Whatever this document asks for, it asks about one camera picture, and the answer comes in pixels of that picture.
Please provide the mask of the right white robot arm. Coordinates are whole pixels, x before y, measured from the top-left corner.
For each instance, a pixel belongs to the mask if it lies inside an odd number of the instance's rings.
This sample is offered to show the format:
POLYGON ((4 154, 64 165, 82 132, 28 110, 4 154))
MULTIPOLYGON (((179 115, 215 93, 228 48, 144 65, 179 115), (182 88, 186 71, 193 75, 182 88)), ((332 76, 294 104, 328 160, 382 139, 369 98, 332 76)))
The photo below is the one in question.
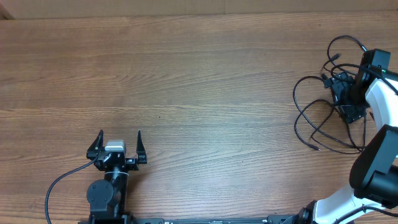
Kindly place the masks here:
POLYGON ((353 223, 369 212, 390 217, 397 207, 397 74, 390 71, 390 52, 374 49, 363 53, 358 72, 318 77, 331 90, 332 111, 345 124, 364 118, 371 109, 377 133, 368 145, 354 148, 358 158, 349 175, 349 183, 331 196, 314 200, 286 223, 353 223))

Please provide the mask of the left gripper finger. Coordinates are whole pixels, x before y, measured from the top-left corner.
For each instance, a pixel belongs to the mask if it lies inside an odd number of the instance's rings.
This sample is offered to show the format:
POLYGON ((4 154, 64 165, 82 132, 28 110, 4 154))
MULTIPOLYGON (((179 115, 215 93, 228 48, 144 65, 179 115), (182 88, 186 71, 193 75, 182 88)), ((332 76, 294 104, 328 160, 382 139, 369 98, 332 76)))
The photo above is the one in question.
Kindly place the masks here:
POLYGON ((89 159, 91 161, 94 160, 98 156, 100 151, 103 149, 103 136, 104 136, 104 132, 101 129, 100 132, 98 133, 96 139, 93 141, 91 146, 87 149, 87 152, 86 152, 87 159, 89 159))
POLYGON ((143 142, 142 142, 140 130, 138 130, 138 132, 137 132, 136 154, 137 154, 137 160, 138 160, 137 163, 138 164, 146 164, 147 163, 147 154, 146 154, 146 150, 144 148, 143 142))

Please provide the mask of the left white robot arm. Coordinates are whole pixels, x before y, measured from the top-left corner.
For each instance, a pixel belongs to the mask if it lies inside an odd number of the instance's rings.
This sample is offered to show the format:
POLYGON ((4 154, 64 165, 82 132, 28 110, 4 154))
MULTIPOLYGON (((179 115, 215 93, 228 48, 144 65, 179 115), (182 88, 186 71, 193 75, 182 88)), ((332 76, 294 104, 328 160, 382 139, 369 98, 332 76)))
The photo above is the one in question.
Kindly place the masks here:
POLYGON ((126 211, 127 185, 130 171, 139 170, 147 163, 141 133, 137 134, 136 157, 126 157, 123 140, 110 140, 103 144, 104 132, 100 131, 86 152, 86 158, 104 177, 94 181, 86 191, 90 204, 89 223, 136 223, 126 211))

